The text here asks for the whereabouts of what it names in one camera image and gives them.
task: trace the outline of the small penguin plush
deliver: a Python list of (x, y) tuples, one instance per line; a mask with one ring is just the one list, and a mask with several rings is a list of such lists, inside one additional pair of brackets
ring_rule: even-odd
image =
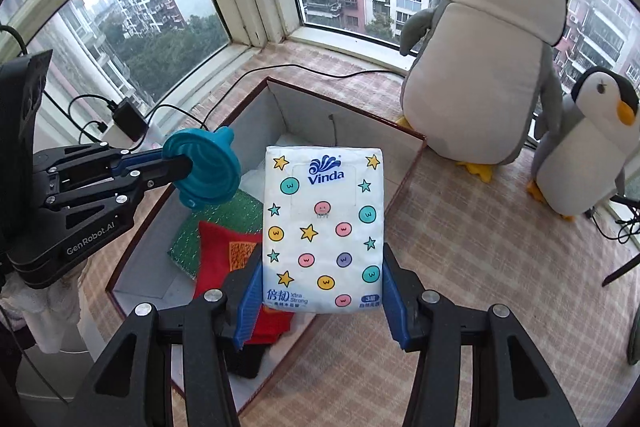
[(577, 216), (614, 189), (625, 191), (624, 165), (640, 140), (638, 95), (623, 76), (590, 68), (562, 100), (560, 131), (536, 123), (542, 140), (527, 190), (562, 216)]
[(538, 95), (548, 128), (559, 128), (562, 88), (551, 48), (562, 37), (566, 3), (441, 0), (411, 16), (401, 55), (429, 33), (402, 85), (400, 123), (488, 182), (493, 165), (520, 153)]

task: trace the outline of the penguin belly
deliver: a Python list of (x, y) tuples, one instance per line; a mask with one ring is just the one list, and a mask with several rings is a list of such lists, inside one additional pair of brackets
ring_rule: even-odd
[(406, 81), (404, 116), (440, 156), (502, 162), (531, 120), (542, 45), (485, 12), (449, 4)]
[(558, 214), (577, 216), (614, 190), (625, 159), (625, 154), (585, 119), (545, 158), (536, 183)]

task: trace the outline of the cardboard box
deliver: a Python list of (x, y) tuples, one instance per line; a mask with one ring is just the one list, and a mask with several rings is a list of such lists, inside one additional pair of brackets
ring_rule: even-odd
[[(223, 125), (234, 130), (236, 137), (232, 149), (238, 156), (242, 174), (247, 177), (253, 175), (255, 178), (260, 174), (256, 169), (264, 161), (266, 147), (274, 145), (283, 136), (293, 137), (298, 143), (319, 146), (382, 149), (385, 217), (426, 146), (424, 136), (391, 121), (269, 77), (249, 93)], [(253, 195), (262, 199), (259, 194)], [(167, 255), (182, 222), (190, 213), (170, 186), (145, 219), (107, 286), (107, 293), (123, 317), (140, 302), (165, 309), (191, 300), (193, 280)], [(296, 314), (289, 333), (267, 350), (257, 378), (248, 380), (230, 375), (238, 410), (260, 390), (312, 319), (312, 314)], [(172, 378), (182, 391), (182, 346), (174, 346), (172, 353)]]

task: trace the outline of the yellow circle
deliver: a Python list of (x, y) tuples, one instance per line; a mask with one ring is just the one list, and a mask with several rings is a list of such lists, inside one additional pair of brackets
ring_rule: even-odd
[(284, 230), (281, 227), (271, 227), (269, 229), (269, 239), (272, 241), (282, 241)]
[(329, 277), (328, 275), (321, 275), (318, 277), (318, 287), (321, 290), (330, 290), (335, 286), (335, 281), (333, 277)]

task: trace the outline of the plaid tablecloth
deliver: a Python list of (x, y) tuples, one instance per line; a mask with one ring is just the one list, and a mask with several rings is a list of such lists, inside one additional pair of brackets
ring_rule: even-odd
[[(340, 55), (293, 42), (269, 45), (194, 108), (204, 117), (240, 74), (295, 62), (328, 73), (361, 69)], [(247, 75), (209, 119), (218, 123), (266, 75), (355, 105), (385, 118), (401, 116), (400, 80), (364, 74), (331, 80), (294, 68)], [(532, 152), (497, 169), (486, 185), (465, 169), (425, 151), (408, 191), (385, 223), (385, 240), (403, 267), (459, 305), (487, 309), (503, 302), (542, 352), (584, 427), (603, 426), (640, 368), (626, 365), (631, 320), (639, 304), (640, 271), (607, 288), (603, 277), (634, 255), (605, 240), (593, 223), (568, 223), (525, 193)], [(150, 191), (140, 224), (159, 197)], [(120, 318), (104, 292), (135, 229), (92, 256), (82, 279), (90, 312), (106, 338)], [(319, 317), (241, 415), (245, 427), (400, 425), (417, 355), (393, 342), (382, 311)], [(457, 425), (468, 425), (470, 348), (463, 349)], [(174, 393), (174, 422), (186, 426)]]

